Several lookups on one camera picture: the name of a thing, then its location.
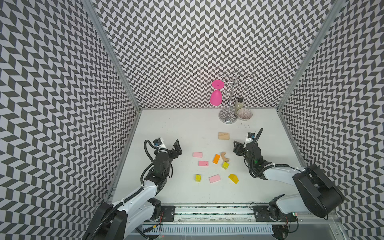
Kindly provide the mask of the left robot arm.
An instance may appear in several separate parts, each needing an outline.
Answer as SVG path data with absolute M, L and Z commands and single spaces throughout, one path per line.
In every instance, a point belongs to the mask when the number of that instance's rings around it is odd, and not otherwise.
M 178 140 L 172 149 L 167 149 L 162 138 L 145 140 L 144 150 L 151 163 L 140 176 L 140 186 L 119 201 L 102 203 L 82 237 L 84 240 L 124 240 L 133 231 L 147 240 L 156 239 L 147 232 L 162 223 L 165 213 L 155 197 L 173 177 L 172 162 L 183 150 Z

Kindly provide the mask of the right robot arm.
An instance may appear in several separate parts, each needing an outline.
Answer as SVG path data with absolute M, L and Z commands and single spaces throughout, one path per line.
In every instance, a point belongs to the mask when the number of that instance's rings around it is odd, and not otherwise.
M 288 164 L 275 164 L 262 156 L 258 140 L 262 134 L 248 133 L 244 143 L 235 141 L 233 152 L 244 159 L 254 179 L 277 181 L 297 189 L 297 193 L 274 197 L 268 205 L 252 207 L 258 222 L 290 221 L 298 213 L 313 214 L 328 219 L 329 213 L 341 205 L 345 196 L 328 176 L 315 164 L 294 168 Z

